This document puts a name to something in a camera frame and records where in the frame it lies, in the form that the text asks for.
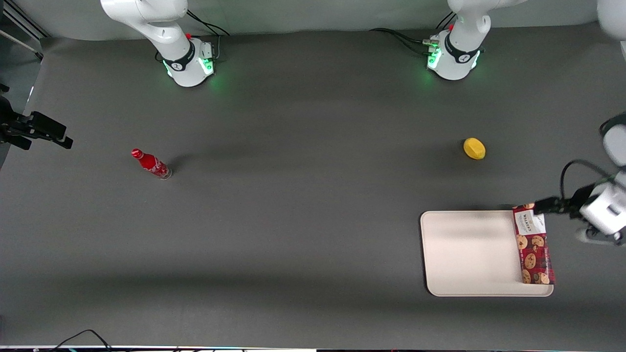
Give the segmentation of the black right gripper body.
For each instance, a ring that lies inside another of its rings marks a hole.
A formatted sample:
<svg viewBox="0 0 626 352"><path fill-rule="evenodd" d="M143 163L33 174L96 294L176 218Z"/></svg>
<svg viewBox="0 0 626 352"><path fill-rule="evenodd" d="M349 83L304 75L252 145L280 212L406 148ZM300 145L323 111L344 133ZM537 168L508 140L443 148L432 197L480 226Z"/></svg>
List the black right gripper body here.
<svg viewBox="0 0 626 352"><path fill-rule="evenodd" d="M31 140L14 134L11 131L12 125L17 123L20 114L16 113L11 107L10 102L3 97L10 88L4 84L0 84L0 144L13 145L16 147L31 147Z"/></svg>

